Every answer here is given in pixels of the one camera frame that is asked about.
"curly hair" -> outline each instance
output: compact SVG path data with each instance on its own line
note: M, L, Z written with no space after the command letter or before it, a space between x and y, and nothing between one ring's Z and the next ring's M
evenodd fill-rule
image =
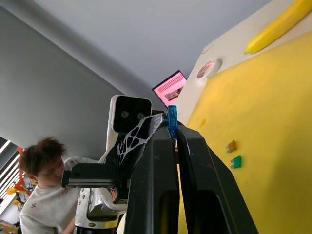
M28 174L38 176L45 164L62 157L65 152L65 146L58 140L53 137L43 138L20 155L19 168Z

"pink screen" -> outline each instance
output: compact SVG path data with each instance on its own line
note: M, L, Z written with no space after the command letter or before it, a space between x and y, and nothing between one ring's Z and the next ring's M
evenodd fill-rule
M186 78L181 72L178 72L159 86L155 87L153 91L157 94L160 100L168 107L174 105L176 98L180 95L182 88L186 83Z

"young man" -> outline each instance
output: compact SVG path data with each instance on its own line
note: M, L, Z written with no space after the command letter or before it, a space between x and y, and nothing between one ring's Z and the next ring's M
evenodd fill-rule
M19 167L38 181L19 216L23 234L73 233L80 189L61 187L63 171L77 163L97 161L75 157L63 162L65 152L63 144L48 137L20 156Z

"yellow banana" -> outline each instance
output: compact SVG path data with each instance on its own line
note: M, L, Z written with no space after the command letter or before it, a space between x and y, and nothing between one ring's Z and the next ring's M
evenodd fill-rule
M295 0L295 2L274 22L249 42L245 53L256 53L270 45L312 10L312 0Z

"blue plastic piece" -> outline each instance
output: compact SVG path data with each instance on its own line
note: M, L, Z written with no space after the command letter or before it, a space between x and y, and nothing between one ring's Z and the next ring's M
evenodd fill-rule
M168 107L168 129L172 139L176 139L178 129L176 106Z

